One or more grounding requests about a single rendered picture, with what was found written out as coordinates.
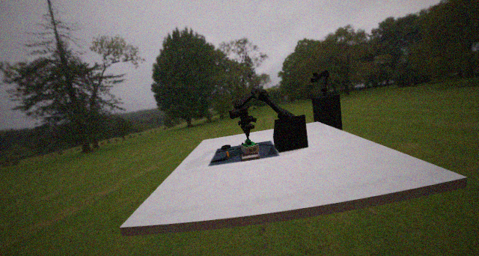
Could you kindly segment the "dark blue work mat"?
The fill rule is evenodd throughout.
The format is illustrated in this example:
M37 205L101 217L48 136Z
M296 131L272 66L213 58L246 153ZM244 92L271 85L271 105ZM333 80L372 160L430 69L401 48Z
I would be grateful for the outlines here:
M265 158L271 158L271 157L277 157L279 156L278 151L275 149L274 144L272 141L263 141L263 142L258 142L256 143L259 145L259 156L260 159L265 159ZM211 159L212 161L220 160L220 159L228 159L222 162L213 162L208 165L208 166L215 166L215 165L225 165L225 164L231 164L235 162L242 162L242 154L245 154L241 150L241 145L238 146L233 146L229 149L234 148L234 150L228 150L229 153L229 158L227 155L227 151L217 153L217 151L221 151L222 149L219 148L216 150L213 158Z

